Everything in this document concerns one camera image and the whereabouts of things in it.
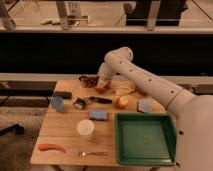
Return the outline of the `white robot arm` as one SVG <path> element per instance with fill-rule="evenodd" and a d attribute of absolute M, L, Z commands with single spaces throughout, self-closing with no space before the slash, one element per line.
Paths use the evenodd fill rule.
<path fill-rule="evenodd" d="M 178 119 L 175 171 L 213 171 L 213 95 L 195 95 L 132 60 L 129 47 L 109 51 L 98 71 L 98 88 L 116 73 L 132 81 Z"/>

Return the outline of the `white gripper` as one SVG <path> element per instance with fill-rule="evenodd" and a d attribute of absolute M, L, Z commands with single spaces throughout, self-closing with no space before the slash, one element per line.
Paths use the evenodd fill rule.
<path fill-rule="evenodd" d="M 106 89 L 110 84 L 109 80 L 112 80 L 115 75 L 115 71 L 113 71 L 106 63 L 102 63 L 98 71 L 99 79 L 96 88 L 99 90 Z"/>

